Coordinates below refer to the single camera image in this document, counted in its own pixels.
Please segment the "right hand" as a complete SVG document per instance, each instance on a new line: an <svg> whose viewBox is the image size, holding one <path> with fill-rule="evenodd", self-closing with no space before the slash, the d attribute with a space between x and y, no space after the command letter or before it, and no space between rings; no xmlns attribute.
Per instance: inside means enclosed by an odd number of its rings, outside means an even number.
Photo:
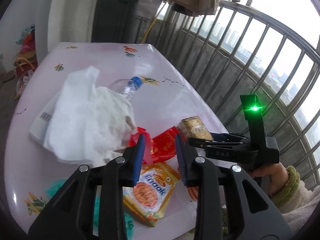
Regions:
<svg viewBox="0 0 320 240"><path fill-rule="evenodd" d="M276 195L289 181L289 174L282 163L263 165L250 173L250 176L252 178L267 177L269 179L264 190L267 195Z"/></svg>

